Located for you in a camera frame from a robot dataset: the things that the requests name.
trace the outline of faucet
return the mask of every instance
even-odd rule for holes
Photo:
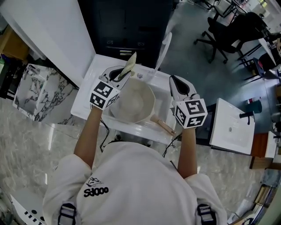
[[[250,116],[254,116],[254,111],[239,114],[239,118],[244,118],[244,117],[248,118],[248,125],[250,125]]]

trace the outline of wooden handle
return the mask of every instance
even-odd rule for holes
[[[156,116],[155,114],[152,115],[152,117],[150,118],[150,120],[154,123],[157,123],[159,126],[161,126],[164,130],[166,130],[170,135],[174,136],[176,134],[176,132],[170,128],[166,123],[164,123],[162,120],[160,120],[158,118],[158,116]]]

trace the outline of white t-shirt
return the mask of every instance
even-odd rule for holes
[[[97,169],[76,155],[63,158],[49,183],[43,215],[51,225],[63,201],[76,197],[81,223],[195,225],[199,203],[216,212],[218,225],[226,212],[208,176],[183,179],[158,152],[131,142],[106,146]]]

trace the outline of person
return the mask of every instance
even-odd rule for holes
[[[92,171],[101,115],[92,108],[74,154],[60,160],[49,182],[47,225],[227,224],[209,177],[197,174],[195,128],[182,132],[177,168],[149,147],[113,142]]]

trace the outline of gray floor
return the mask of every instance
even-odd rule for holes
[[[207,17],[212,15],[212,12],[190,4],[184,4],[175,11],[173,19],[179,23],[172,30],[172,43],[161,70],[191,81],[208,105],[215,103],[217,98],[223,98],[243,108],[246,99],[261,96],[263,112],[256,116],[256,131],[268,131],[271,127],[270,112],[273,112],[270,106],[274,108],[272,86],[276,81],[259,80],[247,84],[243,79],[250,75],[249,72],[243,66],[235,68],[238,64],[237,54],[229,54],[229,62],[224,65],[222,56],[217,53],[214,62],[209,64],[207,59],[211,55],[211,47],[203,43],[193,45],[193,41],[207,30]],[[254,45],[255,43],[249,43],[247,48]],[[0,99],[0,115],[0,187],[7,194],[28,187],[43,196],[59,160],[73,153],[83,122],[75,126],[34,122],[14,108],[10,100],[3,99]],[[97,146],[105,134],[105,129],[101,127]],[[114,135],[115,132],[111,131],[107,142]],[[164,145],[157,143],[152,147],[160,154],[165,150]],[[179,147],[180,142],[177,142],[176,148],[169,149],[166,155],[175,165]],[[95,163],[100,155],[101,152],[97,150]],[[239,211],[239,207],[255,198],[263,170],[249,169],[250,156],[199,145],[197,157],[198,171],[209,175],[228,216],[231,213],[241,216],[244,211]]]

